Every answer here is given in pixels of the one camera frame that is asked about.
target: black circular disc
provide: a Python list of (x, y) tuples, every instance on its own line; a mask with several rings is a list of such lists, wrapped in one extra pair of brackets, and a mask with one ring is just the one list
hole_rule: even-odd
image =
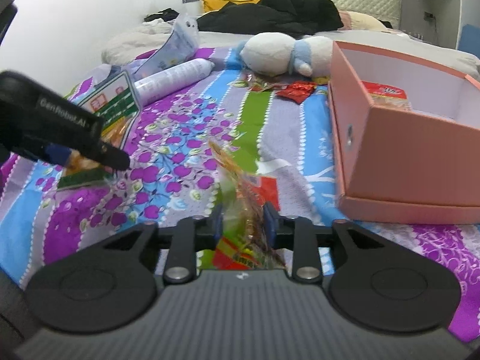
[(334, 304), (347, 318), (386, 333), (442, 326), (457, 308), (458, 282), (435, 262), (408, 257), (397, 264), (368, 257), (351, 259), (331, 279), (329, 294)]
[(137, 259), (101, 249), (44, 267), (25, 292), (30, 310), (45, 325), (84, 334), (126, 325), (156, 294), (152, 274)]

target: black jacket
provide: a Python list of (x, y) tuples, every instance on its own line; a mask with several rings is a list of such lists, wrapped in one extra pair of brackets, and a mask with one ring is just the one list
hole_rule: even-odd
[(261, 0), (257, 4), (228, 3), (198, 19), (200, 31), (256, 35), (282, 32), (301, 38), (343, 27), (331, 0)]

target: yellow pillow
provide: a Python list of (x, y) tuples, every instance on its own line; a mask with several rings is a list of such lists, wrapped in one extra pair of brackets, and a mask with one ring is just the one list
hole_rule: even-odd
[(387, 27), (375, 17), (359, 12), (348, 12), (351, 19), (352, 30), (385, 31)]
[(204, 12), (218, 11), (222, 9), (229, 1), (234, 4), (258, 3), (260, 0), (202, 0)]

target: stuffed animal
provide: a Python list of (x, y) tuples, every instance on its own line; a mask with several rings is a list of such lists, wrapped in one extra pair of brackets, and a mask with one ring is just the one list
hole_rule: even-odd
[(263, 32), (238, 45), (244, 65), (267, 76), (297, 72), (306, 77), (330, 75), (332, 40), (324, 36), (295, 40), (279, 32)]

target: pink box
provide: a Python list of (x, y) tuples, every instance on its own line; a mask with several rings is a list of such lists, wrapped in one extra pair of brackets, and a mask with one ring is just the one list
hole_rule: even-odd
[[(344, 42), (334, 43), (331, 71), (339, 209), (374, 222), (480, 223), (480, 83)], [(403, 89), (413, 110), (376, 105), (362, 81)]]

